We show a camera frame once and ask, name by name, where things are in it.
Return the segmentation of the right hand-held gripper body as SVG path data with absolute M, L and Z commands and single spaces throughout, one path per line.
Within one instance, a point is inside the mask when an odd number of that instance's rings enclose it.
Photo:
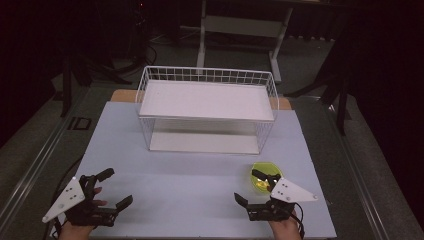
M 293 210 L 299 202 L 317 201 L 318 196 L 280 178 L 273 180 L 268 187 L 270 199 L 264 204 L 245 204 L 250 221 L 282 221 L 293 217 Z

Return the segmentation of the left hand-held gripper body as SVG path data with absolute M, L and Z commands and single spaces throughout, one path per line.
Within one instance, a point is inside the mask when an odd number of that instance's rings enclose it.
M 73 177 L 42 217 L 42 222 L 48 223 L 64 213 L 72 225 L 113 226 L 118 211 L 113 208 L 102 208 L 93 203 L 95 184 L 103 180 L 105 177 L 98 175 L 83 175 L 79 180 Z

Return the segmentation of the yellow-green plastic bowl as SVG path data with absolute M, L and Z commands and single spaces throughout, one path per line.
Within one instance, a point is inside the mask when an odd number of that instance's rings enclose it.
M 259 171 L 265 175 L 264 178 L 259 178 L 254 175 L 254 172 Z M 272 162 L 255 162 L 251 167 L 250 181 L 253 188 L 261 193 L 266 194 L 269 192 L 270 183 L 267 176 L 271 177 L 271 182 L 276 184 L 283 176 L 280 168 Z

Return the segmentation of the white wire shelf rack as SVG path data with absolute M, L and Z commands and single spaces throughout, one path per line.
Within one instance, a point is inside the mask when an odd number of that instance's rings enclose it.
M 151 151 L 259 154 L 276 122 L 273 74 L 148 66 L 135 104 Z

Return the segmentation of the person's left hand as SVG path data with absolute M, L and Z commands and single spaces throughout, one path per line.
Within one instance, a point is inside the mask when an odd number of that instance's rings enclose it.
M 97 195 L 102 191 L 102 187 L 96 187 L 94 194 Z M 105 206 L 108 202 L 105 200 L 93 200 L 96 206 Z M 58 240 L 89 240 L 91 232 L 96 226 L 77 226 L 72 225 L 69 221 L 66 221 L 63 226 L 61 233 L 59 234 Z

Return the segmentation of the person's right hand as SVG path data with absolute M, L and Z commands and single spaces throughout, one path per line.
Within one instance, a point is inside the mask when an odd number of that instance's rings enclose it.
M 298 222 L 290 217 L 282 221 L 269 221 L 274 240 L 302 240 L 298 229 Z

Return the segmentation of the pale blue table sheet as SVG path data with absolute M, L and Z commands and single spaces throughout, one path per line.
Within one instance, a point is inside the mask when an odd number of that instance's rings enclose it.
M 105 105 L 78 172 L 114 175 L 102 182 L 100 199 L 132 204 L 114 226 L 99 227 L 94 239 L 269 239 L 265 222 L 252 222 L 234 196 L 264 203 L 268 195 L 251 184 L 253 163 L 272 162 L 285 178 L 316 195 L 304 202 L 305 236 L 333 238 L 336 231 L 295 112 L 279 112 L 258 155 L 153 152 L 146 148 L 132 103 Z

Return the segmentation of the black stand legs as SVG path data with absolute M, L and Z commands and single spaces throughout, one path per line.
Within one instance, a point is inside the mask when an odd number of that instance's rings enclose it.
M 59 92 L 59 98 L 62 101 L 61 116 L 66 116 L 72 106 L 72 78 L 75 78 L 80 86 L 88 87 L 93 82 L 90 72 L 94 71 L 109 81 L 128 85 L 129 81 L 121 78 L 120 74 L 132 71 L 136 67 L 137 65 L 133 63 L 123 68 L 110 69 L 82 54 L 67 55 L 63 59 L 62 90 Z
M 286 97 L 297 98 L 321 86 L 326 86 L 320 101 L 324 105 L 332 105 L 335 100 L 338 100 L 336 127 L 342 136 L 345 136 L 344 121 L 346 116 L 346 104 L 348 97 L 349 80 L 351 71 L 348 67 L 340 67 L 331 73 L 319 73 L 315 81 L 294 92 L 285 93 Z

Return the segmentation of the metal floor rail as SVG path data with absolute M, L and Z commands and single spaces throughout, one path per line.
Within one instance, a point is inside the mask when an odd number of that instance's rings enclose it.
M 70 115 L 89 90 L 82 87 L 75 91 L 64 117 L 60 117 L 61 105 L 49 100 L 0 149 L 0 226 L 14 219 L 69 124 Z
M 361 174 L 359 166 L 357 165 L 356 159 L 354 157 L 354 154 L 352 152 L 352 148 L 348 142 L 348 139 L 346 136 L 343 136 L 340 133 L 336 125 L 336 117 L 337 117 L 336 109 L 334 108 L 333 105 L 329 105 L 329 106 L 324 105 L 323 109 L 330 122 L 331 128 L 335 132 L 335 135 L 339 141 L 339 145 L 342 149 L 342 152 L 344 153 L 346 157 L 347 165 L 351 175 L 351 179 L 353 181 L 353 185 L 355 186 L 359 200 L 363 207 L 364 213 L 367 217 L 368 223 L 372 229 L 375 240 L 389 240 L 389 235 L 387 233 L 387 230 L 382 222 L 380 214 L 368 190 L 367 184 L 363 178 L 363 175 Z

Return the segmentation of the white metal table frame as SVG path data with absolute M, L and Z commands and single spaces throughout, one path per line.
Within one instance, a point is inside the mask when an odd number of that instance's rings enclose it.
M 289 7 L 284 12 L 284 18 L 281 22 L 208 15 L 206 10 L 207 0 L 202 0 L 200 43 L 196 63 L 198 68 L 204 67 L 206 53 L 205 38 L 207 32 L 275 38 L 276 45 L 274 50 L 269 52 L 269 62 L 275 82 L 277 84 L 282 82 L 278 55 L 294 10 L 293 7 Z

